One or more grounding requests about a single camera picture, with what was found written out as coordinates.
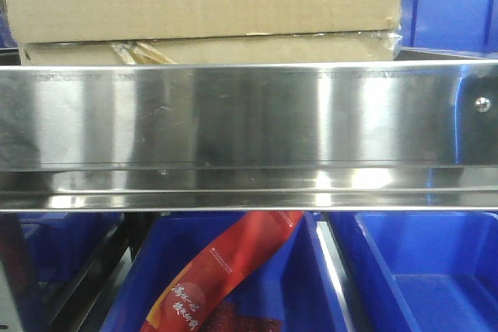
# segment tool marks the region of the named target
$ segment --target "bolt head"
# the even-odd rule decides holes
[[[491,100],[487,97],[481,96],[475,101],[475,108],[478,112],[485,113],[491,109]]]

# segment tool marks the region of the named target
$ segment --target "screw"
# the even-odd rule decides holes
[[[478,112],[485,113],[491,109],[491,100],[481,96],[475,101],[475,108]]]

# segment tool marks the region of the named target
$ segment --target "red package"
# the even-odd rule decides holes
[[[237,315],[235,305],[224,301],[216,307],[199,332],[280,332],[281,329],[280,320]]]
[[[301,211],[248,212],[178,274],[141,332],[198,331],[221,301],[280,249],[302,216]]]

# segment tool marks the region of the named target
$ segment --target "stainless steel shelf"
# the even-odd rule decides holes
[[[498,206],[498,63],[0,69],[0,211]]]

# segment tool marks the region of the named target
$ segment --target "blue storage bin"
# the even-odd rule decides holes
[[[120,213],[25,213],[19,220],[38,281],[68,281]]]
[[[138,331],[177,273],[240,216],[158,219],[100,331]],[[346,332],[312,215],[228,299],[241,315],[284,321],[282,331]]]
[[[498,51],[498,0],[402,0],[406,47]]]
[[[495,215],[331,217],[378,331],[498,330]]]
[[[0,48],[12,48],[17,44],[10,33],[9,24],[3,13],[0,12]]]

